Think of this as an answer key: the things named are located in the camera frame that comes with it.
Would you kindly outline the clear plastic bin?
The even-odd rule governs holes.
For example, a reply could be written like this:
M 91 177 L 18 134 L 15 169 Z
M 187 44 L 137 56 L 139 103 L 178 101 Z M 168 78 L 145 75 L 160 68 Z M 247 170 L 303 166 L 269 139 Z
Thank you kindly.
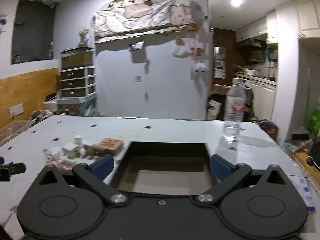
M 30 121 L 14 121 L 0 130 L 0 146 L 12 140 L 30 127 Z

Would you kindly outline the white plastic drawer unit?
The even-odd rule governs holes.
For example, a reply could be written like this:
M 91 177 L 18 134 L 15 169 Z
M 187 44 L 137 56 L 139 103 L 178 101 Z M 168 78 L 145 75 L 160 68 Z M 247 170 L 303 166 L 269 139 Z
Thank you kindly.
M 95 68 L 77 67 L 60 71 L 62 98 L 84 98 L 96 94 Z

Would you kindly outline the brown engraved wooden box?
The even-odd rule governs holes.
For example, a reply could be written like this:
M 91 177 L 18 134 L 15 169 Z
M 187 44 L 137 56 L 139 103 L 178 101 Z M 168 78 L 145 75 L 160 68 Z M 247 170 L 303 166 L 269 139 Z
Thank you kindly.
M 105 138 L 97 144 L 93 145 L 93 151 L 97 155 L 116 155 L 124 146 L 124 142 L 118 139 Z

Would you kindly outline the glass fish tank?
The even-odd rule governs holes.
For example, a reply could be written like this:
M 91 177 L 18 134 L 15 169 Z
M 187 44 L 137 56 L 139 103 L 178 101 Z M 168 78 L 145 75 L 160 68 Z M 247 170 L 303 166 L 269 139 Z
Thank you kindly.
M 93 66 L 93 48 L 79 47 L 61 52 L 61 69 L 73 69 Z

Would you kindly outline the white plush toy hanging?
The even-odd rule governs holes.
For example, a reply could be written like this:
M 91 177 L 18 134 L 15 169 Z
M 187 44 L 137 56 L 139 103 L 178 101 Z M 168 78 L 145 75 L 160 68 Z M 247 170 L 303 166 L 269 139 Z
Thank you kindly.
M 207 64 L 205 62 L 197 62 L 195 65 L 191 68 L 190 71 L 190 79 L 195 80 L 198 78 L 200 75 L 204 74 L 207 72 Z

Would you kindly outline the patterned blanket on shelf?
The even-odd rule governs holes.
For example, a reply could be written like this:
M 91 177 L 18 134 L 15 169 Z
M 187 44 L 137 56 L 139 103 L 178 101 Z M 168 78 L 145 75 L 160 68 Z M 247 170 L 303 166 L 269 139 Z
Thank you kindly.
M 93 16 L 95 43 L 179 32 L 193 23 L 191 0 L 115 0 Z

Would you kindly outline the wall power outlet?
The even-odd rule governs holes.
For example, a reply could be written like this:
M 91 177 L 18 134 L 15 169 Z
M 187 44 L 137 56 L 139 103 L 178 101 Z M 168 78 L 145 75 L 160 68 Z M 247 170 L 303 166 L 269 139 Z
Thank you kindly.
M 23 104 L 17 104 L 16 106 L 9 107 L 10 118 L 16 117 L 24 112 Z

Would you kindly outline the small white cube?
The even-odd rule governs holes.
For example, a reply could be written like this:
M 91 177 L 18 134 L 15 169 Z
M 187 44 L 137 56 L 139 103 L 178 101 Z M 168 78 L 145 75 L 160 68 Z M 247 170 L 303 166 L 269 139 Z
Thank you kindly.
M 73 138 L 73 142 L 77 145 L 82 145 L 82 142 L 83 142 L 83 138 L 81 135 L 76 135 L 74 138 Z

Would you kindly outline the white house-shaped block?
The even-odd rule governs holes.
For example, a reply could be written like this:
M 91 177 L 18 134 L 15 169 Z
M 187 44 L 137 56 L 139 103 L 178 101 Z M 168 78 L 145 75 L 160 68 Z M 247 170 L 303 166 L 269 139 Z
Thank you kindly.
M 85 149 L 82 145 L 69 142 L 62 147 L 62 152 L 69 159 L 80 158 L 85 155 Z

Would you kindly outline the clear plastic water bottle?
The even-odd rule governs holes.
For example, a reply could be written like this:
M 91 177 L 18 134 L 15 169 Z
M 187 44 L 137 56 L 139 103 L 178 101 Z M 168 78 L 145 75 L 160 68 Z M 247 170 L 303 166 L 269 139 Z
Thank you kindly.
M 244 118 L 246 92 L 244 80 L 233 78 L 232 86 L 226 94 L 223 137 L 228 142 L 236 141 L 240 133 L 240 125 Z

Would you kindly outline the tissue pack with flowers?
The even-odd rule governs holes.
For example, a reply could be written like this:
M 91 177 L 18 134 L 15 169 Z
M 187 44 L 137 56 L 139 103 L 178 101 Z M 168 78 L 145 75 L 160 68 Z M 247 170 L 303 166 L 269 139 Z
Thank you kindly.
M 313 196 L 310 190 L 308 179 L 304 176 L 288 175 L 289 180 L 294 185 L 300 196 L 303 198 L 308 211 L 315 212 Z

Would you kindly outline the black storage box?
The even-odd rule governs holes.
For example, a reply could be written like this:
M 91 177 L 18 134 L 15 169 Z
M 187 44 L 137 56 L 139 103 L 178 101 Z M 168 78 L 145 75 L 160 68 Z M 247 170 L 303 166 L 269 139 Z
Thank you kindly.
M 130 143 L 110 185 L 119 191 L 161 195 L 197 195 L 217 184 L 205 144 Z

